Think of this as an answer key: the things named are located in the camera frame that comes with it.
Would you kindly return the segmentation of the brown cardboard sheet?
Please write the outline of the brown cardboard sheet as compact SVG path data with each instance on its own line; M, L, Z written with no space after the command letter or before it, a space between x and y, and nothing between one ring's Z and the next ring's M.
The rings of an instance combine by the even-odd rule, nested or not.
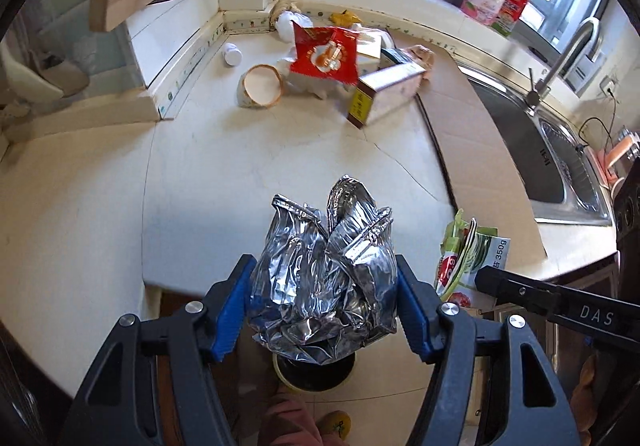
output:
M418 98L390 120L397 131L385 146L413 183L401 188L412 205L397 210L394 243L416 276L433 278L445 226L457 210L510 238L509 271L540 275L549 259L521 176L486 107L445 50L436 49Z

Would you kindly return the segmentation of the small white bottle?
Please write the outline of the small white bottle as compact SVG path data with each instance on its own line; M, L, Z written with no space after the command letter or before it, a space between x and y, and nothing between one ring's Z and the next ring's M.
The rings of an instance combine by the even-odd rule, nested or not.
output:
M227 66L238 67L243 61L243 53L235 43L226 42L222 47L222 58Z

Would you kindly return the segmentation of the red snack bag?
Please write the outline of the red snack bag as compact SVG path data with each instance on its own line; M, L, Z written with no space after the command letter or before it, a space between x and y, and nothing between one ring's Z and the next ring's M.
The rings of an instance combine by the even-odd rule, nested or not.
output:
M330 79L354 86L358 80L357 32L322 26L293 24L295 60L292 73L310 78Z

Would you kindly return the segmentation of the chrome kitchen faucet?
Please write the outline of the chrome kitchen faucet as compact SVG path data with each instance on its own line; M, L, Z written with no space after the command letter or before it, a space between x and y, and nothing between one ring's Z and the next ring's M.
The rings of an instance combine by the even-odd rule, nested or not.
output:
M569 69L570 65L577 65L581 58L588 58L593 63L597 62L602 43L600 20L594 16L585 18L548 73L535 81L533 69L529 68L530 90L525 96L527 108L533 113L539 107L551 90L551 82L560 76L563 69Z

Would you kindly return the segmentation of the green white snack package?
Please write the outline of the green white snack package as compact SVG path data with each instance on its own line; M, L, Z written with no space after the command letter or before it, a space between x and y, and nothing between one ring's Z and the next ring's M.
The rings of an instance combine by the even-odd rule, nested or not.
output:
M456 303L459 307L492 311L496 298L485 295L475 286L478 271L484 266L498 270L506 268L511 240L499 235L495 227L480 226L476 218L465 220L459 209L448 223L440 243L434 289L442 302Z

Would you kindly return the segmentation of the paper cup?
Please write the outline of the paper cup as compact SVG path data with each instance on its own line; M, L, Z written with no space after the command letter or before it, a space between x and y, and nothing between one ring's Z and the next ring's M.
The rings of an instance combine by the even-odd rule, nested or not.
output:
M280 101L283 90L283 79L276 67L255 65L239 81L238 103L244 108L269 108Z

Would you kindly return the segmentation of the yellow slipper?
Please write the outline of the yellow slipper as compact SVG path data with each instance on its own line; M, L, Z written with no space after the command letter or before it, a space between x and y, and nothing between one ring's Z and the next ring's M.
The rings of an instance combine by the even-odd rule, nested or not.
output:
M345 411L334 410L323 416L317 422L322 435L331 435L346 440L352 429L352 418Z

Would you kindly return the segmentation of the silver yellow carton box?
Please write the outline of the silver yellow carton box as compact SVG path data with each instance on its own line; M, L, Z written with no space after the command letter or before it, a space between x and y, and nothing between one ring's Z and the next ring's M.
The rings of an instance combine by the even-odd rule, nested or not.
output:
M347 120L361 129L410 102L423 81L425 69L410 62L361 77L347 110Z

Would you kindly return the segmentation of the red spray bottle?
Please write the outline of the red spray bottle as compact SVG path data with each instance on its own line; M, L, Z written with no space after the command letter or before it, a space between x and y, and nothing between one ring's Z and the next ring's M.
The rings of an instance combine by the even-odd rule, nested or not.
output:
M528 2L529 0L504 0L491 28L503 37L509 37Z

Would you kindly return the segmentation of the clear plastic bag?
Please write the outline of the clear plastic bag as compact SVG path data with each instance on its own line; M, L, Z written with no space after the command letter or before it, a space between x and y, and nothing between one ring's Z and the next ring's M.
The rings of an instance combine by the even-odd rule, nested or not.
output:
M273 25L281 41L293 43L295 41L294 26L311 28L314 26L314 22L303 13L287 10L278 15Z

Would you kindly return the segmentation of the loofah sponge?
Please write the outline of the loofah sponge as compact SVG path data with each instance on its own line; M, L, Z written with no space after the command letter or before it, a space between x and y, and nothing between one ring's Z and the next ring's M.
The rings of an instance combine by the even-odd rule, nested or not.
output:
M300 10L297 4L292 0L277 0L269 13L270 29L276 28L276 21L283 12L300 13L302 10Z

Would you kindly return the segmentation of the yellow wrapper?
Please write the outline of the yellow wrapper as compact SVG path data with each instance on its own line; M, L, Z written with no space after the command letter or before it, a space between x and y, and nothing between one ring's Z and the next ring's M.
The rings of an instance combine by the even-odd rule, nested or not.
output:
M352 26L362 23L361 18L349 10L333 12L329 15L329 20L334 26L341 28L352 28Z

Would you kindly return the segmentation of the yellow rimmed trash bin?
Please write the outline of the yellow rimmed trash bin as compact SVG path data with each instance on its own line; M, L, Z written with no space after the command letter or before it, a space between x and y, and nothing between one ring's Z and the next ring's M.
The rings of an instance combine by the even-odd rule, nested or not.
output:
M356 360L357 355L350 354L337 362L316 365L272 354L274 371L282 383L302 393L323 393L338 388L352 375Z

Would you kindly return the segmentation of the silver foil bag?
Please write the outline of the silver foil bag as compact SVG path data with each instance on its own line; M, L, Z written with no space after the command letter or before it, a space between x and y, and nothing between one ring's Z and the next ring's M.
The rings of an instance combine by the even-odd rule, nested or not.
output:
M295 362L329 365L397 329L393 211L341 177L326 209L282 195L250 274L255 341Z

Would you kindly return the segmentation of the pink trouser leg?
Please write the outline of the pink trouser leg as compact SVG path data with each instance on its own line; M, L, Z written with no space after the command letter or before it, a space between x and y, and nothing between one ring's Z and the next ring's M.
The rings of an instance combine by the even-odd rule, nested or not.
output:
M305 404L295 395L278 393L270 400L258 432L258 445L322 445Z

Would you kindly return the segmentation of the white box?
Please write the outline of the white box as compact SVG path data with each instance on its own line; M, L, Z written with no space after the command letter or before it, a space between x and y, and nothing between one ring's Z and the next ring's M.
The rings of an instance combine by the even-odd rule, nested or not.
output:
M349 27L358 35L356 63L358 75L376 72L387 66L383 49L393 49L395 42L386 30L362 26L360 23Z

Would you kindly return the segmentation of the stainless steel sink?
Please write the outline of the stainless steel sink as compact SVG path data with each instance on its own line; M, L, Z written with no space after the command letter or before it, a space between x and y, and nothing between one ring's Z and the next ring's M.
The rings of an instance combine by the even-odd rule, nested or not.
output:
M570 127L549 110L532 110L502 80L461 65L494 121L533 208L544 224L610 226L610 202L593 159Z

